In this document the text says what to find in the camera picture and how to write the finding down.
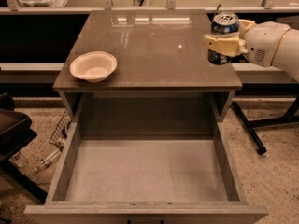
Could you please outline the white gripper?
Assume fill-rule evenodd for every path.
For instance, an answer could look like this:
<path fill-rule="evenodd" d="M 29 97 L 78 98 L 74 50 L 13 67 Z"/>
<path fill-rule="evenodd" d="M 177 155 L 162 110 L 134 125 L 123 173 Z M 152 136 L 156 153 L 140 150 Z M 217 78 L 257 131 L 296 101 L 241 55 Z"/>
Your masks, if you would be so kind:
<path fill-rule="evenodd" d="M 262 67 L 285 68 L 278 62 L 278 49 L 291 27 L 287 24 L 268 21 L 256 24 L 252 20 L 239 20 L 239 34 L 204 35 L 206 47 L 221 55 L 235 57 L 244 54 L 249 63 Z"/>

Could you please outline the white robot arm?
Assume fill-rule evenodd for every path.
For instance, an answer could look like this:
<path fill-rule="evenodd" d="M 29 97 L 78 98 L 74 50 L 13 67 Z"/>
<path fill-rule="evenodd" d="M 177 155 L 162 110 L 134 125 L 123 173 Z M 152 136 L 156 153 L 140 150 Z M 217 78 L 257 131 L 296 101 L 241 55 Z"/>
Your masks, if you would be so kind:
<path fill-rule="evenodd" d="M 299 31 L 288 24 L 240 20 L 238 32 L 205 34 L 206 47 L 221 55 L 244 55 L 249 63 L 274 66 L 299 81 Z"/>

